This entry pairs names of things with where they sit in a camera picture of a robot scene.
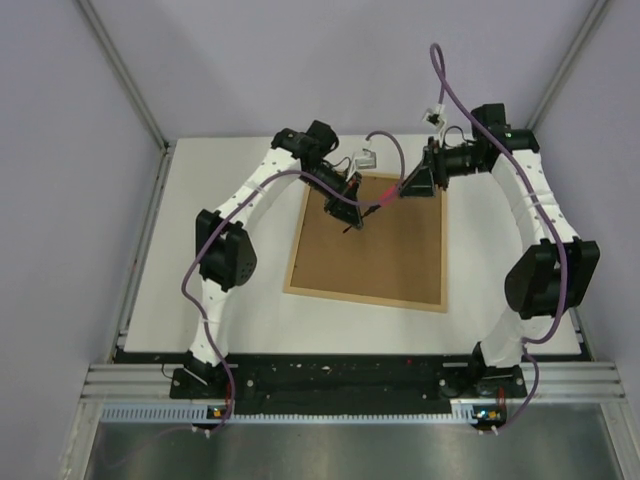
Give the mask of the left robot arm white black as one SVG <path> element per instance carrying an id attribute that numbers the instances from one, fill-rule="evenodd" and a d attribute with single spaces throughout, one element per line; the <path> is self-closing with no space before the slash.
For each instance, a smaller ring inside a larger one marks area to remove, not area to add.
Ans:
<path id="1" fill-rule="evenodd" d="M 191 381 L 203 395 L 220 394 L 227 378 L 229 387 L 235 387 L 224 339 L 232 290 L 245 285 L 256 270 L 250 234 L 289 185 L 303 181 L 325 197 L 328 215 L 349 227 L 363 227 L 357 199 L 361 176 L 341 173 L 326 160 L 338 146 L 336 132 L 319 120 L 304 132 L 285 128 L 228 200 L 214 211 L 203 209 L 197 215 L 196 257 L 182 280 L 181 292 L 200 313 L 201 326 L 190 347 L 195 363 Z"/>

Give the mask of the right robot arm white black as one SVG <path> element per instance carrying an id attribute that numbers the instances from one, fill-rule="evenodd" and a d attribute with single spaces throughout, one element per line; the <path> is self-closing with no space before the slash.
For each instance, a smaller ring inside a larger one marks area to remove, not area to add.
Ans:
<path id="1" fill-rule="evenodd" d="M 476 394 L 487 396 L 504 380 L 501 369 L 517 365 L 526 341 L 524 322 L 549 317 L 541 337 L 547 342 L 561 317 L 578 306 L 600 259 L 593 240 L 580 238 L 563 215 L 542 167 L 540 146 L 528 129 L 514 129 L 502 104 L 472 110 L 472 137 L 448 146 L 443 105 L 428 110 L 426 122 L 437 134 L 428 139 L 422 159 L 399 188 L 402 198 L 433 197 L 451 179 L 489 173 L 511 209 L 522 244 L 522 255 L 507 273 L 507 307 L 493 330 L 474 347 L 466 380 Z"/>

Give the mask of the wooden photo frame brown back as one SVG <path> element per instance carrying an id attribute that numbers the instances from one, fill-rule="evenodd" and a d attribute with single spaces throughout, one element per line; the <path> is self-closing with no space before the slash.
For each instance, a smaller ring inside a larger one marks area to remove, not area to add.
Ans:
<path id="1" fill-rule="evenodd" d="M 303 194 L 284 292 L 384 307 L 448 310 L 445 193 L 391 202 L 348 230 Z"/>

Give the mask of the pink handled screwdriver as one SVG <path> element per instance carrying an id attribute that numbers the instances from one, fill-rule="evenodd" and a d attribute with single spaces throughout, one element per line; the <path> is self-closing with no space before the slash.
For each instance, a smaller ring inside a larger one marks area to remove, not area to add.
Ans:
<path id="1" fill-rule="evenodd" d="M 376 212 L 377 210 L 379 210 L 380 208 L 382 208 L 383 206 L 386 206 L 388 204 L 390 204 L 398 195 L 398 188 L 399 188 L 399 183 L 393 184 L 391 187 L 389 187 L 387 190 L 385 190 L 378 199 L 376 199 L 375 201 L 371 201 L 371 202 L 360 202 L 358 199 L 357 201 L 359 202 L 359 206 L 361 208 L 361 213 L 362 213 L 362 217 L 363 219 L 367 216 L 369 216 L 370 214 Z M 343 197 L 343 196 L 339 196 L 340 200 L 347 200 L 347 198 Z M 344 233 L 347 233 L 349 230 L 351 230 L 352 228 L 345 228 L 343 230 Z"/>

